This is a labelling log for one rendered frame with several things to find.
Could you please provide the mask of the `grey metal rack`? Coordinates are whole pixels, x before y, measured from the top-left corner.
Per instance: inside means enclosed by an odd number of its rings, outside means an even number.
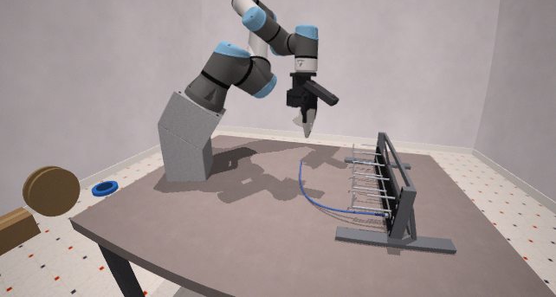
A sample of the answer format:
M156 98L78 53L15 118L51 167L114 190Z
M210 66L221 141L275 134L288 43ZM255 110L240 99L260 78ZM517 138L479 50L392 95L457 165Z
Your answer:
M389 146L391 154L394 157L396 162L391 162L389 160L385 141ZM383 155L384 149L385 149L385 156L387 161L385 161ZM360 189L360 190L380 191L381 196L369 195L369 194L367 194L367 196L381 197L383 201L382 204L384 209L381 210L381 209L353 206L355 193L353 193L352 195L351 207L357 209L364 209L364 210L383 211L384 214L379 214L379 216L383 216L386 219L385 222L386 222L387 232L379 232L379 231L372 231L372 230L365 230L365 229L353 229L353 228L337 226L335 239L349 241L349 242L361 242L361 243L388 246L388 247L404 248L404 249L419 249L419 250L428 250L428 251L436 251L436 252L456 253L456 247L451 241L451 239L428 237L428 236L417 236L415 215L414 215L414 208L413 208L417 191L406 171L406 169L410 169L411 166L410 164L402 163L400 157L398 156L386 132L378 132L378 142L377 142L375 153L360 152L360 154L368 154L368 155L373 154L375 155L375 159L355 158L354 153L356 152L352 151L352 153L353 153L352 158L345 157L345 162L353 163L352 166L353 171L354 171L355 163L357 164L363 163L364 165L375 165L376 173L377 173L377 175L375 175L376 178L374 177L365 177L365 178L378 179L378 186L380 189L375 190L375 189L353 187L355 175L353 175L352 188ZM370 162L372 162L372 164L370 164ZM401 191L399 189L398 182L396 180L392 167L397 167L400 170L400 173L406 184L406 186L402 186ZM406 228L408 230L409 235L404 235Z

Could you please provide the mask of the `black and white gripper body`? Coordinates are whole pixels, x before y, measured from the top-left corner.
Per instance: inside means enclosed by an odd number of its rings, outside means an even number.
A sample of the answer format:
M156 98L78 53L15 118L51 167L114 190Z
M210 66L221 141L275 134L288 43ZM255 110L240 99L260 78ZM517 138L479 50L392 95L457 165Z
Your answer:
M310 72L290 73L290 77L293 77L293 82L292 89L287 90L288 107L301 107L301 105L303 105L302 102L305 101L306 98L308 110L310 107L314 108L317 105L318 97L303 87L306 81L311 80L311 76L316 75L317 73Z

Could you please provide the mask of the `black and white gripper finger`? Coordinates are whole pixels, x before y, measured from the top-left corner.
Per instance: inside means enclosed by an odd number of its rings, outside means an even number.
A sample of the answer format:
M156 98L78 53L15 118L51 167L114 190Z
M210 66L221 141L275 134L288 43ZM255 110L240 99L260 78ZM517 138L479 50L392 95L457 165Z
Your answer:
M307 98L302 103L303 103L303 105L301 105L301 110L299 111L299 116L294 118L294 123L298 126L303 127L305 138L307 138L308 134L310 133L310 131L309 131L310 112L308 111Z
M316 113L317 113L317 105L314 108L310 108L309 111L311 113L310 116L310 132L311 132L315 121Z

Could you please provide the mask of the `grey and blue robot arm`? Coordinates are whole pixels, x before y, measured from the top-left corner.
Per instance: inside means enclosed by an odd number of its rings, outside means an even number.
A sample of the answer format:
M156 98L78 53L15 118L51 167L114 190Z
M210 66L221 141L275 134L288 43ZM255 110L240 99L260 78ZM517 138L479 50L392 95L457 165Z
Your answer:
M274 55L294 55L296 72L315 73L318 70L318 28L301 24L295 27L293 34L289 34L276 22L272 10L259 0L253 1L232 0L233 9L249 30L248 52L229 42L220 42L200 75L184 90L191 100L213 112L222 111L231 85L258 99L271 93L277 78L271 73L268 45ZM338 97L313 80L306 81L304 88L330 107L339 101Z

